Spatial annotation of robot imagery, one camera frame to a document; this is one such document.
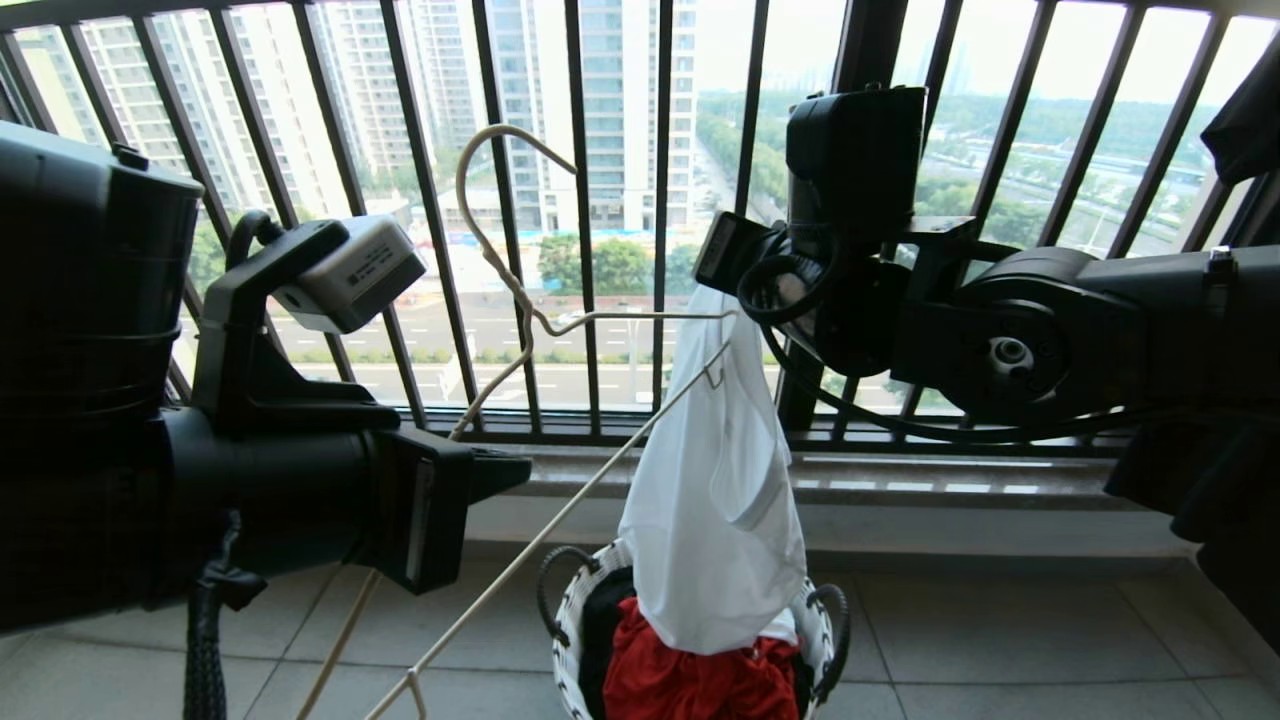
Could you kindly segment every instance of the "window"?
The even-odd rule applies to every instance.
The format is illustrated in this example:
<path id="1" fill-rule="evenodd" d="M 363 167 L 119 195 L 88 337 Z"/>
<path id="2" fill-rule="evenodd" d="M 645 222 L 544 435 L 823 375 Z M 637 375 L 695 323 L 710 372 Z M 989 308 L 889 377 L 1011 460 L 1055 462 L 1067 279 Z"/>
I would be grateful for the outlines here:
<path id="1" fill-rule="evenodd" d="M 622 29 L 620 13 L 586 13 L 582 15 L 582 29 Z"/>
<path id="2" fill-rule="evenodd" d="M 586 182 L 590 184 L 622 184 L 622 173 L 596 173 L 589 170 Z"/>
<path id="3" fill-rule="evenodd" d="M 622 155 L 588 152 L 586 164 L 590 168 L 621 168 Z"/>
<path id="4" fill-rule="evenodd" d="M 621 73 L 622 58 L 586 58 L 582 60 L 585 73 Z"/>
<path id="5" fill-rule="evenodd" d="M 524 23 L 520 20 L 518 12 L 494 13 L 493 27 L 494 29 L 521 29 Z"/>
<path id="6" fill-rule="evenodd" d="M 582 101 L 582 109 L 588 113 L 621 113 L 621 97 L 588 97 Z"/>
<path id="7" fill-rule="evenodd" d="M 622 118 L 586 118 L 586 129 L 622 129 Z"/>
<path id="8" fill-rule="evenodd" d="M 622 50 L 621 35 L 588 35 L 582 38 L 586 53 L 617 53 Z"/>
<path id="9" fill-rule="evenodd" d="M 622 78 L 586 78 L 582 87 L 586 92 L 622 92 Z"/>
<path id="10" fill-rule="evenodd" d="M 498 51 L 499 53 L 524 53 L 525 51 L 525 38 L 518 35 L 499 35 L 498 36 Z"/>

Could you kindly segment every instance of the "black and white basket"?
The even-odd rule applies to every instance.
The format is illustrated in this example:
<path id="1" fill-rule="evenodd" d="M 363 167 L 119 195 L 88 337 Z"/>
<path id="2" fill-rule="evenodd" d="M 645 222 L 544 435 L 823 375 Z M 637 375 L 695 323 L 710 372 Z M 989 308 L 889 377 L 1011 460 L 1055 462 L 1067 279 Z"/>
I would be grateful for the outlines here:
<path id="1" fill-rule="evenodd" d="M 547 571 L 558 557 L 572 556 L 581 562 L 568 588 L 561 597 L 559 610 L 552 618 L 547 605 L 544 583 Z M 602 720 L 591 719 L 582 698 L 582 691 L 577 685 L 579 662 L 582 659 L 582 642 L 580 637 L 582 621 L 582 605 L 591 591 L 595 589 L 609 573 L 631 565 L 631 553 L 625 543 L 613 541 L 600 548 L 595 555 L 572 547 L 563 546 L 550 551 L 543 560 L 538 570 L 538 611 L 543 616 L 543 624 L 552 635 L 552 665 L 556 675 L 556 687 L 561 694 L 564 710 L 573 720 Z M 838 633 L 832 632 L 832 614 L 827 611 L 823 602 L 832 602 L 838 623 Z M 849 602 L 845 593 L 836 585 L 822 585 L 814 588 L 813 582 L 805 579 L 804 587 L 791 601 L 791 612 L 796 620 L 796 634 L 803 639 L 805 665 L 813 669 L 813 692 L 809 696 L 809 707 L 805 719 L 813 720 L 818 716 L 818 707 L 827 702 L 827 696 L 840 682 L 840 675 L 845 670 L 845 659 L 849 655 Z"/>

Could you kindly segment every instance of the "wire hanger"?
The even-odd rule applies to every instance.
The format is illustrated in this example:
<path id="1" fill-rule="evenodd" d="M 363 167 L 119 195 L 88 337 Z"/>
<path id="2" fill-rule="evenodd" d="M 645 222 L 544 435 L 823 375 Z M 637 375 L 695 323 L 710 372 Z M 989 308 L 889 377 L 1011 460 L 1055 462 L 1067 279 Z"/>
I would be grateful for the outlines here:
<path id="1" fill-rule="evenodd" d="M 475 401 L 471 402 L 466 413 L 462 414 L 462 418 L 460 418 L 458 423 L 453 427 L 453 430 L 449 433 L 449 439 L 457 439 L 466 430 L 467 425 L 470 425 L 471 421 L 475 419 L 475 416 L 480 413 L 480 407 L 484 405 L 484 401 L 489 398 L 493 391 L 497 389 L 498 386 L 500 386 L 508 377 L 511 377 L 512 373 L 516 372 L 516 369 L 524 365 L 532 356 L 534 334 L 531 331 L 532 331 L 534 318 L 538 318 L 538 322 L 541 324 L 547 334 L 552 337 L 561 337 L 586 323 L 599 319 L 632 320 L 632 319 L 645 319 L 645 318 L 672 318 L 684 320 L 694 320 L 694 319 L 722 320 L 724 318 L 730 318 L 739 314 L 737 310 L 728 310 L 726 313 L 710 314 L 710 315 L 696 314 L 696 313 L 593 311 L 582 315 L 581 318 L 573 320 L 572 323 L 568 323 L 567 325 L 563 327 L 552 325 L 550 319 L 548 319 L 541 310 L 534 306 L 532 300 L 530 300 L 529 293 L 525 291 L 525 286 L 509 269 L 507 269 L 506 264 L 503 264 L 502 258 L 494 250 L 493 243 L 489 241 L 488 236 L 485 236 L 484 231 L 481 231 L 480 227 L 476 224 L 475 218 L 471 215 L 471 206 L 467 204 L 466 183 L 467 183 L 467 169 L 471 165 L 471 158 L 475 155 L 476 150 L 479 150 L 481 145 L 484 145 L 485 142 L 488 142 L 494 137 L 503 135 L 511 135 L 524 140 L 525 142 L 532 145 L 534 149 L 536 149 L 539 152 L 552 159 L 561 168 L 564 168 L 570 173 L 577 174 L 577 168 L 572 163 L 561 158 L 554 150 L 547 147 L 547 145 L 544 145 L 540 140 L 538 140 L 532 135 L 525 132 L 518 127 L 508 124 L 495 124 L 481 129 L 471 138 L 470 142 L 467 142 L 467 145 L 462 149 L 462 154 L 458 156 L 458 169 L 454 177 L 454 187 L 458 196 L 458 210 L 462 214 L 462 220 L 467 224 L 467 227 L 475 234 L 476 241 L 480 243 L 485 261 L 488 261 L 489 265 L 492 265 L 493 269 L 498 272 L 498 277 L 502 279 L 503 284 L 506 284 L 507 288 L 511 291 L 512 296 L 516 300 L 516 304 L 522 310 L 518 322 L 521 323 L 524 337 L 529 338 L 529 343 L 526 345 L 525 350 L 520 354 L 518 357 L 512 360 L 511 364 L 508 364 L 500 373 L 494 375 L 494 378 L 489 380 L 489 383 L 479 392 L 479 395 L 476 395 Z M 712 387 L 713 391 L 718 389 L 721 384 L 723 384 L 724 382 L 723 366 L 717 373 L 717 377 L 712 377 L 712 368 L 721 359 L 721 356 L 728 350 L 728 346 L 730 341 L 726 340 L 719 346 L 719 348 L 703 364 L 701 370 L 692 379 L 685 383 L 685 386 L 681 387 L 678 391 L 668 395 L 666 402 L 662 404 L 662 407 L 659 407 L 658 411 L 654 413 L 654 415 L 649 418 L 649 420 L 639 430 L 636 430 L 636 433 L 631 436 L 631 438 L 628 438 L 627 442 L 623 443 L 622 447 L 620 447 L 618 451 L 614 452 L 608 461 L 605 461 L 604 466 L 600 468 L 600 470 L 596 471 L 590 480 L 582 484 L 582 487 L 577 491 L 577 493 L 575 493 L 573 497 L 571 497 L 568 502 L 564 503 L 564 506 L 559 510 L 559 512 L 557 512 L 556 516 L 552 518 L 550 521 L 547 523 L 547 525 L 541 530 L 539 530 L 536 536 L 534 536 L 534 538 L 529 542 L 529 544 L 525 546 L 525 548 L 520 552 L 520 555 L 517 555 L 515 560 L 512 560 L 511 564 L 507 565 L 507 568 L 493 580 L 493 583 L 490 583 L 489 587 L 485 588 L 485 591 L 480 593 L 479 597 L 476 597 L 476 600 L 471 603 L 471 606 L 467 607 L 467 610 L 461 616 L 458 616 L 458 619 L 453 623 L 453 625 L 451 625 L 449 629 L 445 630 L 444 634 L 442 634 L 438 641 L 435 641 L 435 644 L 433 644 L 430 650 L 428 650 L 426 653 L 422 655 L 422 657 L 419 659 L 416 664 L 413 664 L 412 667 L 408 667 L 408 670 L 404 673 L 404 676 L 401 678 L 399 682 L 396 683 L 396 685 L 390 691 L 388 691 L 387 696 L 383 697 L 383 700 L 374 707 L 374 710 L 370 711 L 367 719 L 380 717 L 381 714 L 385 712 L 388 707 L 390 707 L 390 705 L 396 701 L 397 697 L 399 697 L 402 692 L 410 689 L 413 694 L 413 701 L 415 706 L 417 707 L 419 719 L 426 720 L 426 705 L 422 700 L 422 692 L 420 685 L 420 676 L 422 670 L 426 669 L 426 666 L 431 662 L 431 660 L 434 660 L 435 656 L 438 656 L 444 650 L 444 647 L 453 639 L 453 637 L 458 634 L 462 626 L 467 621 L 470 621 L 471 618 L 481 607 L 484 607 L 484 605 L 489 602 L 489 600 L 493 598 L 493 596 L 497 594 L 497 592 L 502 589 L 504 584 L 507 584 L 507 580 L 511 579 L 511 577 L 516 573 L 516 570 L 520 569 L 520 566 L 524 565 L 530 556 L 532 556 L 534 551 L 539 546 L 541 546 L 541 543 L 552 534 L 552 532 L 556 530 L 557 527 L 559 527 L 561 523 L 564 521 L 568 514 L 572 512 L 573 509 L 586 497 L 586 495 L 591 491 L 591 488 L 594 488 L 604 478 L 604 475 L 607 475 L 608 471 L 613 469 L 613 465 L 616 465 L 617 461 L 621 460 L 623 455 L 631 451 L 631 448 L 636 446 L 640 438 L 644 437 L 658 423 L 658 420 L 662 419 L 662 416 L 666 415 L 667 411 L 671 410 L 690 389 L 692 389 L 694 386 L 698 384 L 700 379 L 705 377 L 708 384 Z M 351 639 L 352 630 L 355 629 L 356 623 L 360 620 L 361 614 L 364 614 L 365 609 L 367 607 L 369 600 L 372 597 L 374 589 L 376 589 L 380 578 L 381 575 L 378 573 L 378 570 L 370 570 L 369 575 L 365 578 L 365 583 L 360 588 L 360 593 L 356 596 L 356 600 L 352 602 L 351 610 L 347 614 L 347 619 L 343 623 L 342 628 L 339 629 L 338 635 L 334 639 L 333 647 L 329 650 L 329 655 L 325 656 L 324 664 L 320 666 L 320 674 L 316 676 L 316 682 L 312 685 L 311 692 L 307 694 L 307 698 L 303 702 L 302 708 L 298 711 L 297 720 L 306 720 L 307 716 L 311 714 L 311 710 L 315 707 L 316 701 L 320 698 L 320 693 L 324 691 L 324 687 L 329 680 L 329 675 L 333 674 L 333 669 L 337 666 L 338 659 L 342 656 L 342 652 L 346 648 L 347 642 Z"/>

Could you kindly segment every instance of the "black fabric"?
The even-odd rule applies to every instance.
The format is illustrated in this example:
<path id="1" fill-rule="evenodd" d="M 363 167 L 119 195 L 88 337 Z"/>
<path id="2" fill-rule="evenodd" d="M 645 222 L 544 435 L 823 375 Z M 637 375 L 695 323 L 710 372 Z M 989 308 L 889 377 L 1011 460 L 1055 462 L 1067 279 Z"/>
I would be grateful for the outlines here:
<path id="1" fill-rule="evenodd" d="M 577 665 L 577 687 L 594 720 L 604 720 L 604 676 L 613 659 L 613 632 L 622 619 L 618 603 L 636 594 L 632 578 L 631 568 L 609 573 L 582 603 L 582 659 Z"/>
<path id="2" fill-rule="evenodd" d="M 1244 424 L 1142 428 L 1106 491 L 1172 515 L 1201 570 L 1280 652 L 1280 438 Z"/>

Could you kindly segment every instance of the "floor tile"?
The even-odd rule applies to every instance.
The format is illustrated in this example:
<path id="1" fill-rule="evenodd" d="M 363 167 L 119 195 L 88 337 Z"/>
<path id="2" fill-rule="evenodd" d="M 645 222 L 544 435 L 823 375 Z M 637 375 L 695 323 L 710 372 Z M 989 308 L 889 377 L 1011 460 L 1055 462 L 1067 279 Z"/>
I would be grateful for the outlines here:
<path id="1" fill-rule="evenodd" d="M 908 720 L 1219 720 L 1190 680 L 897 685 Z"/>
<path id="2" fill-rule="evenodd" d="M 271 676 L 250 720 L 293 717 L 306 700 L 320 666 L 315 662 L 283 662 Z M 320 696 L 311 720 L 364 717 L 403 675 L 399 667 L 339 665 Z M 563 720 L 567 717 L 550 673 L 502 673 L 494 670 L 428 670 L 422 696 L 430 717 L 488 719 L 520 717 Z M 408 692 L 383 715 L 385 720 L 416 720 Z"/>
<path id="3" fill-rule="evenodd" d="M 1120 580 L 1120 591 L 1193 678 L 1244 675 L 1248 667 L 1162 577 Z"/>
<path id="4" fill-rule="evenodd" d="M 227 716 L 248 712 L 275 661 L 223 659 Z M 37 637 L 0 667 L 0 720 L 180 717 L 184 657 Z"/>
<path id="5" fill-rule="evenodd" d="M 1253 678 L 1196 680 L 1222 720 L 1280 720 L 1280 702 Z"/>
<path id="6" fill-rule="evenodd" d="M 858 683 L 887 683 L 888 671 L 884 670 L 884 660 L 876 644 L 876 635 L 872 634 L 867 612 L 863 611 L 863 602 L 858 596 L 858 584 L 854 577 L 847 573 L 814 570 L 813 582 L 815 585 L 835 584 L 845 592 L 845 597 L 849 600 L 852 632 L 849 638 L 849 660 L 845 662 L 845 673 L 841 679 Z"/>
<path id="7" fill-rule="evenodd" d="M 840 683 L 818 711 L 822 720 L 905 720 L 892 685 Z"/>
<path id="8" fill-rule="evenodd" d="M 1108 583 L 859 575 L 888 673 L 902 683 L 1184 676 Z"/>
<path id="9" fill-rule="evenodd" d="M 28 633 L 0 638 L 0 665 L 4 665 L 5 660 L 13 657 L 29 639 L 31 634 Z"/>
<path id="10" fill-rule="evenodd" d="M 227 656 L 284 656 L 335 566 L 316 568 L 275 578 L 248 607 L 223 610 L 219 618 L 221 652 Z M 179 603 L 155 612 L 131 610 L 61 625 L 58 637 L 137 647 L 187 648 L 187 606 Z"/>
<path id="11" fill-rule="evenodd" d="M 512 580 L 453 638 L 431 667 L 550 671 L 552 641 L 538 616 L 534 578 L 538 559 Z M 502 562 L 462 566 L 457 583 L 413 597 L 383 580 L 347 644 L 343 660 L 357 665 L 407 666 L 434 643 L 498 577 Z M 364 582 L 362 568 L 344 568 L 307 619 L 288 652 L 289 660 L 321 660 Z M 548 582 L 567 584 L 568 568 Z M 559 591 L 552 591 L 554 607 Z"/>

